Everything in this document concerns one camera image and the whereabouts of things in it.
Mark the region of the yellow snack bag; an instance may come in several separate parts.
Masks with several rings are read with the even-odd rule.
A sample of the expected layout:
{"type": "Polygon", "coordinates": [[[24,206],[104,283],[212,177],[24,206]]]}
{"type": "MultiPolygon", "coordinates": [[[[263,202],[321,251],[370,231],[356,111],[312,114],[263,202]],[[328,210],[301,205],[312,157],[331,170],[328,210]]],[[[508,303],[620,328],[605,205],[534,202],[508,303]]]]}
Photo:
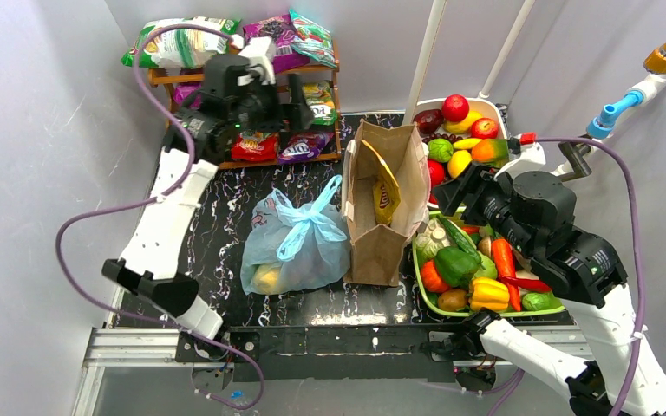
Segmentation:
{"type": "Polygon", "coordinates": [[[383,156],[368,141],[363,140],[362,145],[364,154],[371,156],[375,165],[373,186],[375,220],[378,224],[391,225],[402,201],[401,188],[383,156]]]}

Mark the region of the brown paper bag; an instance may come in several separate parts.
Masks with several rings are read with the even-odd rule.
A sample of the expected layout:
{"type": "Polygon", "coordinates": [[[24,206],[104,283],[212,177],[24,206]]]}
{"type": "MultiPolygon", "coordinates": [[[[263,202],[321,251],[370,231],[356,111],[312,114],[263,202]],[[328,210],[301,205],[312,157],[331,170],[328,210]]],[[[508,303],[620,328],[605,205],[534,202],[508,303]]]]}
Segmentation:
{"type": "Polygon", "coordinates": [[[428,221],[431,180],[428,152],[413,125],[380,127],[362,120],[343,161],[342,216],[351,244],[346,283],[395,287],[407,244],[428,221]],[[375,165],[364,154],[368,141],[383,156],[401,188],[402,201],[391,225],[375,220],[375,165]]]}

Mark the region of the light blue plastic grocery bag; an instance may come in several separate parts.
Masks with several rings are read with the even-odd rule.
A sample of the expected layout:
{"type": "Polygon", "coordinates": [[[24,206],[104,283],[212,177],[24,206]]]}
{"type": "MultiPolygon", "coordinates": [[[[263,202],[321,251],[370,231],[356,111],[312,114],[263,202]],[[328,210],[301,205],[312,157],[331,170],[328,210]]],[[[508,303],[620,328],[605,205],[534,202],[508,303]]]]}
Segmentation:
{"type": "Polygon", "coordinates": [[[319,289],[341,280],[351,265],[349,233],[332,199],[343,178],[336,175],[316,199],[295,206],[278,188],[252,211],[251,232],[245,241],[240,281],[245,294],[260,264],[282,265],[281,295],[319,289]]]}

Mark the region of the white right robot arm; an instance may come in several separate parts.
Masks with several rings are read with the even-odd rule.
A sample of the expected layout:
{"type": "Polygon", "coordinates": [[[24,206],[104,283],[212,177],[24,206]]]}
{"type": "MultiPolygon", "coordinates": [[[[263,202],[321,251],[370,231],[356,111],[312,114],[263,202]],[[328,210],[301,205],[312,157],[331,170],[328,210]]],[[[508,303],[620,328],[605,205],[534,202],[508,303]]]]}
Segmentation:
{"type": "Polygon", "coordinates": [[[462,323],[472,349],[541,380],[576,415],[666,414],[666,374],[633,308],[625,268],[608,241],[574,224],[571,189],[548,172],[511,177],[475,164],[433,193],[443,214],[491,227],[529,262],[576,321],[593,357],[539,341],[491,308],[462,323]]]}

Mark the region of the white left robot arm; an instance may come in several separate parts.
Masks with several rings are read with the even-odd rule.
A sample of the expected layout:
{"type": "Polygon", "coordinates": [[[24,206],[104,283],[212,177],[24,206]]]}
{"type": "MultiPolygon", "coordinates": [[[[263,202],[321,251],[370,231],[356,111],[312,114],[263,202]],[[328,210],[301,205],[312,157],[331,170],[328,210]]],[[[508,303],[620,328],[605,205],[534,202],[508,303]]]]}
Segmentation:
{"type": "Polygon", "coordinates": [[[151,197],[126,248],[108,259],[102,274],[170,316],[186,332],[214,339],[223,320],[199,294],[196,280],[178,271],[180,248],[199,199],[245,131],[298,132],[314,115],[297,75],[289,75],[290,99],[281,102],[267,55],[216,55],[204,80],[175,112],[160,106],[170,123],[163,139],[151,197]]]}

